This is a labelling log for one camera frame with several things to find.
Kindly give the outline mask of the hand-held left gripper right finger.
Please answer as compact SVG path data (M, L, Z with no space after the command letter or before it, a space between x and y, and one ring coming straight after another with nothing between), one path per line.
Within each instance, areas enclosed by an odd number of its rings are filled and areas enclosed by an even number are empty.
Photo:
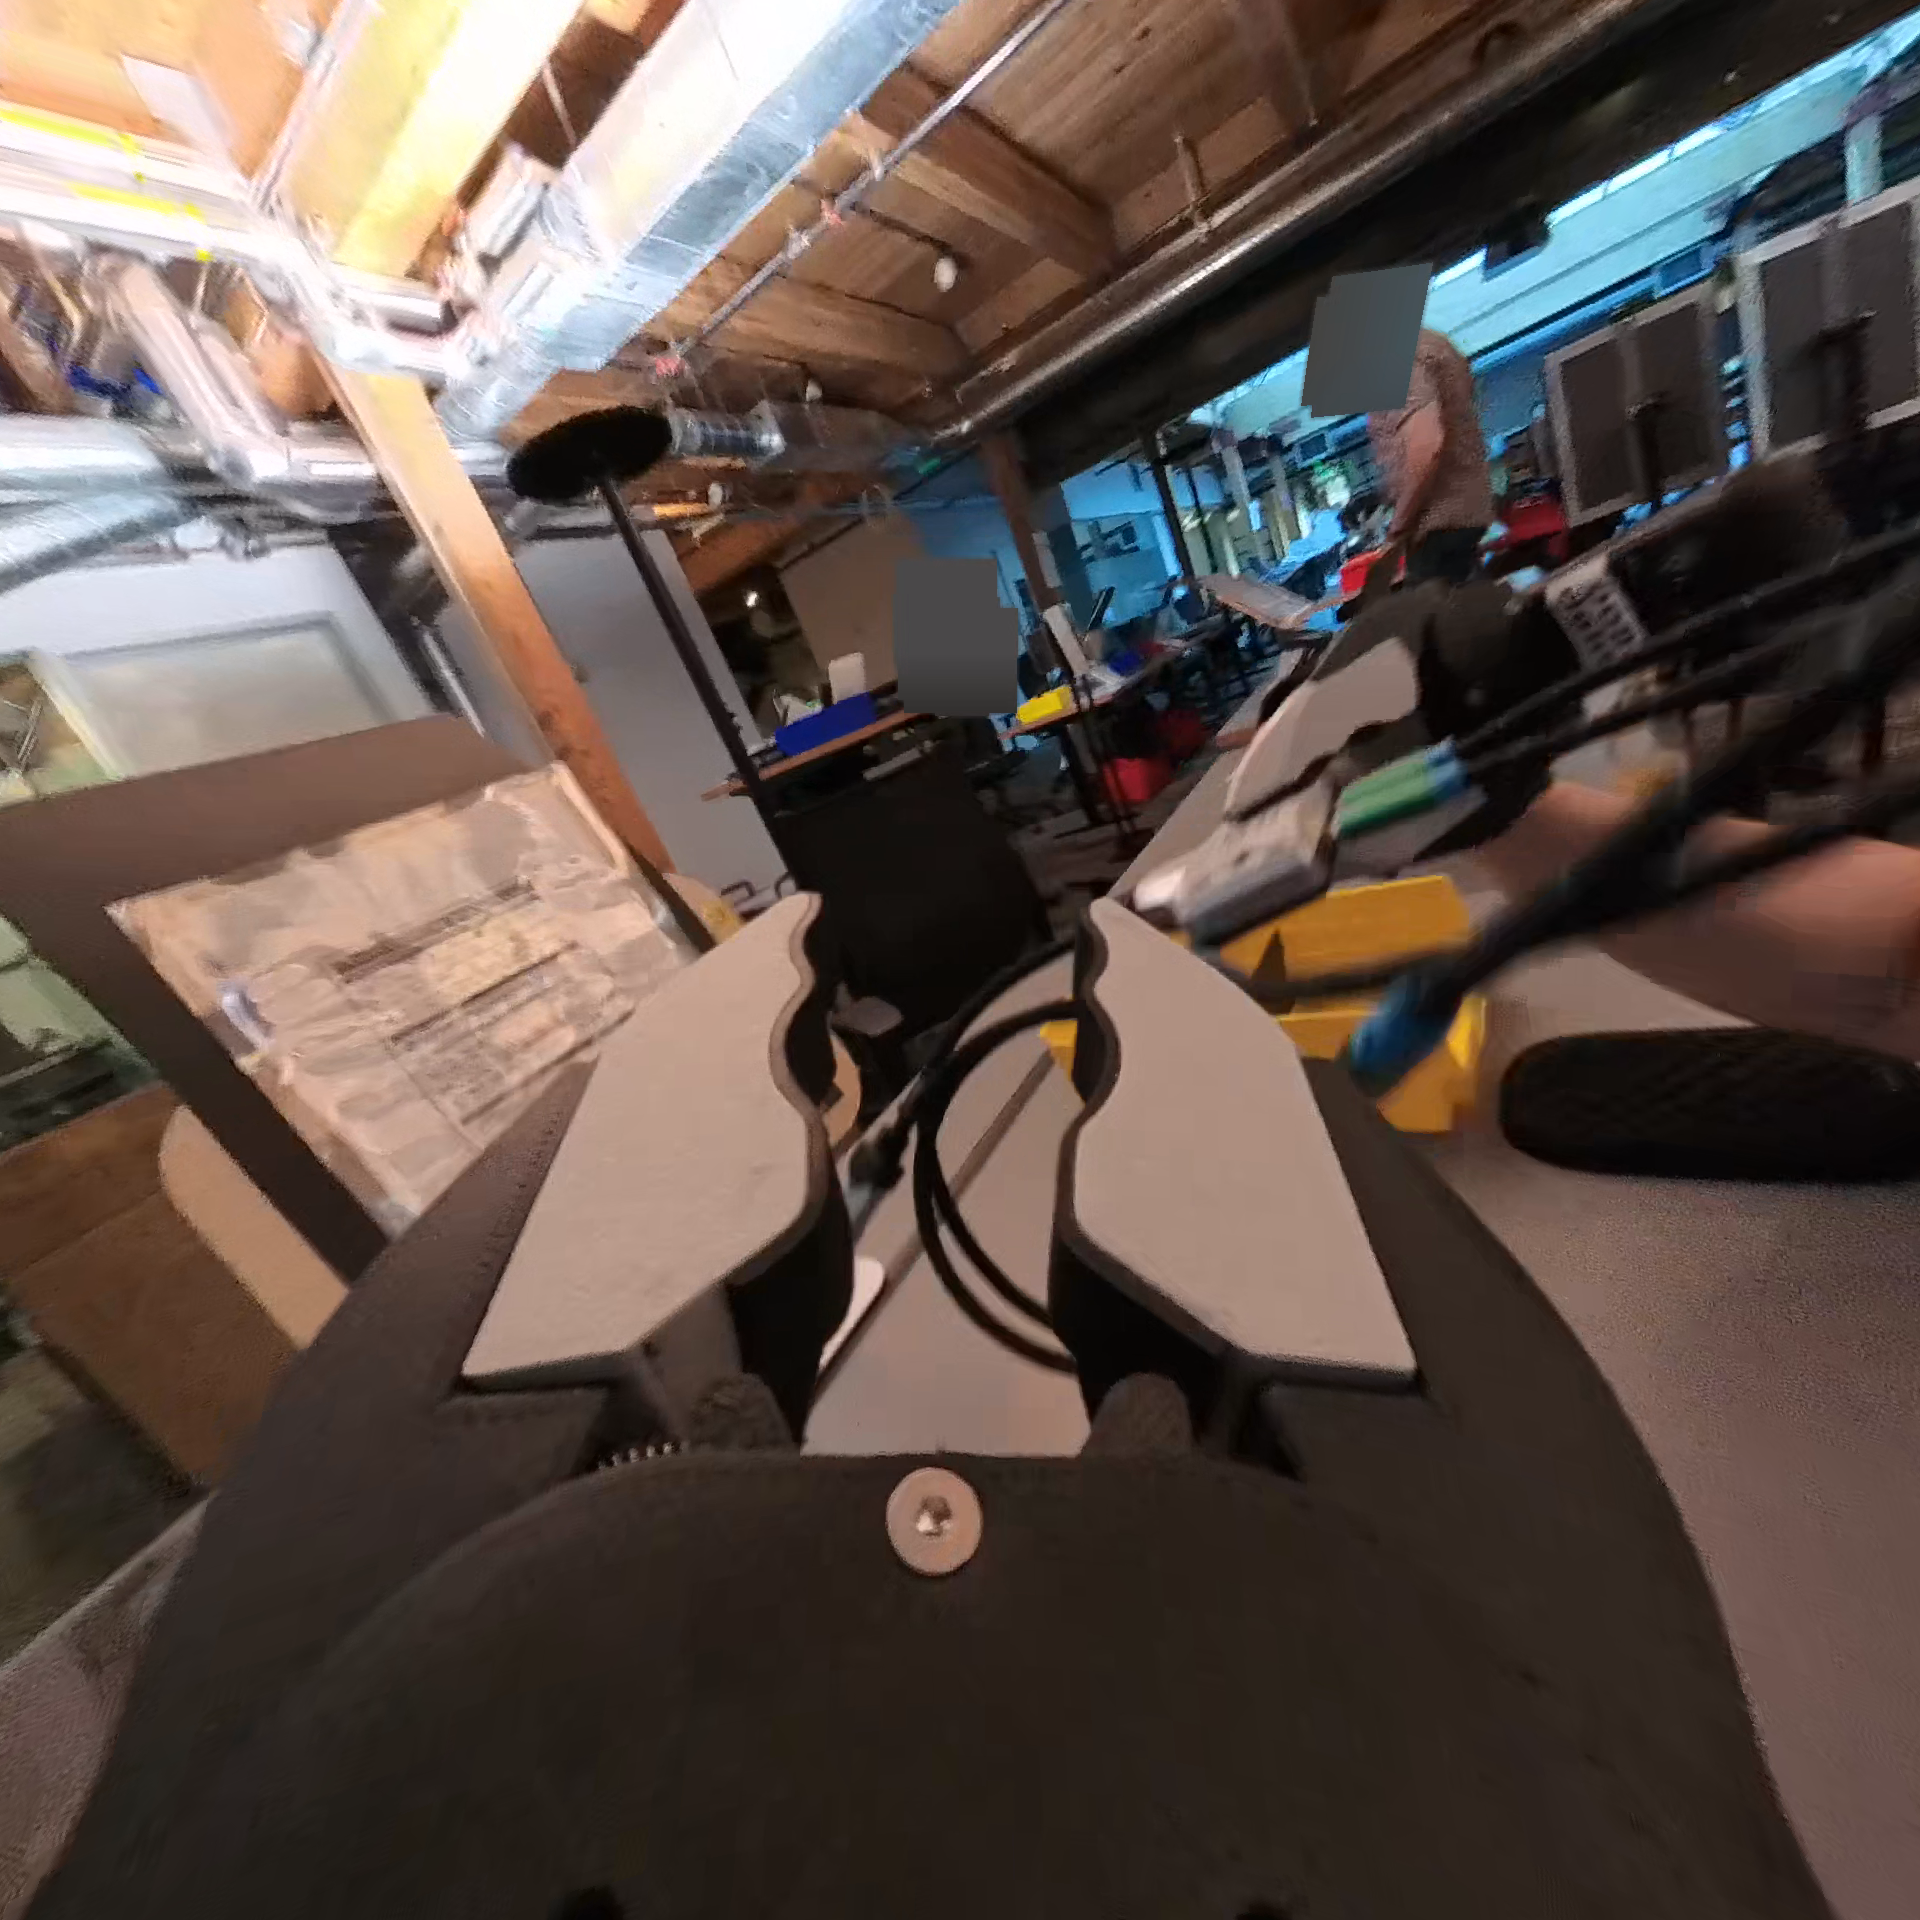
M1242 985L1112 898L1074 956L1059 1250L1215 1360L1288 1381L1418 1363L1304 1053Z

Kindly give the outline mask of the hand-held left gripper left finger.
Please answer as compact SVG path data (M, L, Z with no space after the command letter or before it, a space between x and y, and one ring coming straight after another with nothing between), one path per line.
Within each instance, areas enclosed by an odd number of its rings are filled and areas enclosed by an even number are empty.
M468 1386L635 1379L718 1290L756 1281L838 1195L833 1082L796 895L673 973L602 1048L464 1359Z

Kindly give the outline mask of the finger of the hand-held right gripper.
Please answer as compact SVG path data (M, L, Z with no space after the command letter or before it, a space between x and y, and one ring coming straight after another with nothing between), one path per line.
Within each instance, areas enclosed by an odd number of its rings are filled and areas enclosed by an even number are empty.
M1379 740L1404 753L1424 732L1423 704L1412 640L1332 637L1307 676L1265 713L1228 787L1223 821L1254 821Z

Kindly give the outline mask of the silver hub adapter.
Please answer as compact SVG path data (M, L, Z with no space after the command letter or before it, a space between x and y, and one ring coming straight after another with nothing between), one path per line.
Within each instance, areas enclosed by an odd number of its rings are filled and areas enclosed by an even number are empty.
M1126 897L1143 919L1223 945L1328 889L1332 834L1326 818L1282 811L1225 824L1151 873Z

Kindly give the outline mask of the yellow plastic bin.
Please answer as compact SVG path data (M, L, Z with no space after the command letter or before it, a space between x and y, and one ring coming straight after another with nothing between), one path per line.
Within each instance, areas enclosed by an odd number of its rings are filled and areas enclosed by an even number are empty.
M1282 988L1370 970L1398 976L1424 954L1464 946L1470 932L1464 895L1434 873L1338 889L1228 941L1223 961L1236 976ZM1330 1063L1379 997L1382 991L1297 994L1278 1024L1307 1061ZM1467 997L1438 1049L1379 1101L1386 1122L1431 1138L1464 1127L1479 1104L1488 1028L1488 999Z

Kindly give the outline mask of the person's right forearm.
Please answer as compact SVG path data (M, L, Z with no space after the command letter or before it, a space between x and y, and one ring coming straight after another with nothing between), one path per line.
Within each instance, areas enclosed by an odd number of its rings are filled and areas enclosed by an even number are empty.
M1601 848L1630 811L1625 796L1556 781L1470 865L1515 903ZM1580 939L1720 1016L1918 1061L1916 848L1849 836Z

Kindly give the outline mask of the grey panel on stand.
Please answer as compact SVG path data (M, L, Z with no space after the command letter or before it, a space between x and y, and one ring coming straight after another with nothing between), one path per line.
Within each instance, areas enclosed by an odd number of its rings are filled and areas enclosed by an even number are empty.
M1742 251L1736 296L1756 459L1916 418L1916 183Z
M1568 529L1660 511L1728 474L1720 320L1696 285L1545 357Z

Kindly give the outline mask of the clear acrylic instruction sheet holder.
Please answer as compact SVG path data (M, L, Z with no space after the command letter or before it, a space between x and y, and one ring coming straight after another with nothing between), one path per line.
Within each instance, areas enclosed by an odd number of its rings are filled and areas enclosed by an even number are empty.
M107 911L399 1235L695 963L680 901L547 765Z

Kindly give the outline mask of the black office chair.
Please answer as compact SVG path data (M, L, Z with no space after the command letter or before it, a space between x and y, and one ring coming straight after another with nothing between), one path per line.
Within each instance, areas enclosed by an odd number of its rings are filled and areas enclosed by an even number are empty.
M892 759L834 753L761 796L786 873L824 901L848 993L890 1007L906 1041L1050 941L1041 888L954 737Z

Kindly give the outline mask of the black textured oval pad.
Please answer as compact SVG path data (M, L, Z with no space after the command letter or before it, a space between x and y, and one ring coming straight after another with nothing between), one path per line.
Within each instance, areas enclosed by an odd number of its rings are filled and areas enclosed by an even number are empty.
M1603 1031L1527 1048L1498 1091L1524 1156L1619 1179L1912 1184L1918 1069L1782 1028Z

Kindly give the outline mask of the black disc stand with pole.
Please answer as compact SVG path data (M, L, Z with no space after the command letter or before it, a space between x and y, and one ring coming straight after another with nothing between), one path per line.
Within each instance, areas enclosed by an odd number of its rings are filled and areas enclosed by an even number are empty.
M786 859L767 824L756 739L671 539L643 531L626 500L671 445L666 416L631 404L528 440L511 463L514 492L547 507L592 500L610 522L578 561L532 561L530 583L537 608L558 613L562 655L586 672L617 769L663 836L659 863L761 898Z

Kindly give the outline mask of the silver ventilation ducts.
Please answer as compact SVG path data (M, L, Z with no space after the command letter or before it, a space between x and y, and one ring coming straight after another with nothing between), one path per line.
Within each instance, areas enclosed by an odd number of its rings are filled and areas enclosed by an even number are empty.
M76 297L170 424L6 413L6 587L220 499L351 524L386 492L296 424L170 273L239 276L332 376L423 392L476 484L562 376L603 376L955 4L671 4L561 170L460 192L583 4L336 4L270 148L227 156L6 97L6 266Z

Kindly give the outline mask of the wooden post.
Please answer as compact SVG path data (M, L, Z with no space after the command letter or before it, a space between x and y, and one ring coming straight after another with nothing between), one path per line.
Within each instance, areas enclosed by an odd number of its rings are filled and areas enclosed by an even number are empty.
M545 745L572 771L617 839L662 873L673 873L674 857L547 628L426 385L416 376L370 376L329 361L326 373L451 601L466 616L491 665L512 683Z

